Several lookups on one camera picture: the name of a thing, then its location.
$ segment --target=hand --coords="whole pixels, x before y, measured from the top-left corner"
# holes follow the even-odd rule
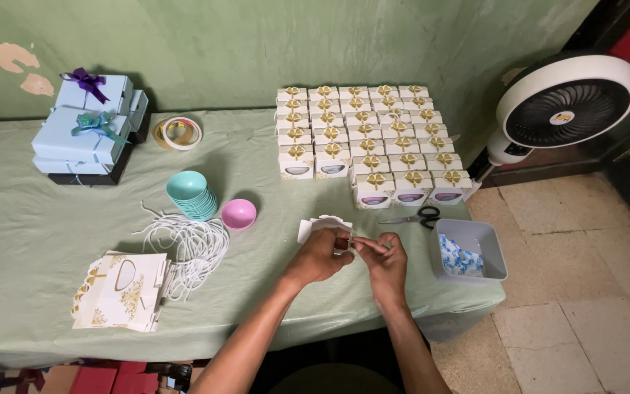
[[[346,249],[349,233],[344,228],[320,228],[310,233],[298,253],[285,267],[283,277],[295,282],[301,289],[312,282],[320,282],[337,273],[343,266],[354,261],[354,253],[344,252],[337,256],[337,249]]]
[[[368,266],[373,300],[381,312],[407,308],[405,279],[407,254],[396,233],[383,233],[378,240],[354,237],[354,248]]]

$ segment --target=white string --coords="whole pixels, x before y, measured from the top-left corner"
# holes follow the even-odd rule
[[[230,246],[230,236],[220,219],[195,221],[176,213],[157,213],[146,208],[144,201],[140,204],[142,209],[154,215],[154,219],[144,230],[133,234],[148,231],[143,242],[143,253],[147,244],[158,253],[153,244],[153,236],[157,237],[157,246],[160,249],[166,250],[178,243],[176,258],[172,261],[178,269],[176,278],[169,284],[168,297],[174,301],[183,297],[186,301],[191,291],[201,287],[208,275],[218,267]],[[169,232],[169,245],[162,245],[162,240],[157,235],[160,230]]]

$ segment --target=light blue gift box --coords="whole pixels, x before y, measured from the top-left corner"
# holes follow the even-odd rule
[[[137,132],[140,129],[140,123],[147,111],[147,95],[142,90],[133,90],[133,100],[130,102],[130,131]]]
[[[72,136],[72,129],[78,126],[77,116],[86,113],[97,117],[99,112],[83,109],[57,107],[53,109],[47,121],[42,124],[38,135],[32,139],[31,145],[35,154],[41,158],[56,158],[71,162],[115,164],[123,144],[95,132]],[[115,134],[127,138],[130,133],[130,122],[127,116],[111,115],[108,127]]]
[[[105,104],[101,104],[99,99],[80,88],[76,82],[62,81],[54,105],[127,116],[133,96],[133,83],[130,78],[124,75],[101,76],[105,76],[105,84],[96,87],[108,98]]]
[[[44,174],[98,174],[106,175],[113,171],[112,164],[89,161],[59,160],[35,155],[32,163]]]

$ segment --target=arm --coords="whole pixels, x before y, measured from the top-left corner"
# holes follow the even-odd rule
[[[386,320],[406,392],[452,394],[407,307],[407,254],[398,234],[383,233],[378,240],[354,237],[354,248],[368,266],[373,300]]]
[[[349,234],[341,228],[323,228],[310,234],[266,300],[237,327],[191,385],[188,394],[249,391],[276,329],[302,288],[308,283],[326,280],[354,261],[351,252],[333,255],[338,238],[348,239]]]

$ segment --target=tiled floor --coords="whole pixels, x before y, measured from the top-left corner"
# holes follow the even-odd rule
[[[460,394],[630,394],[630,211],[600,174],[483,189],[509,278],[434,358]]]

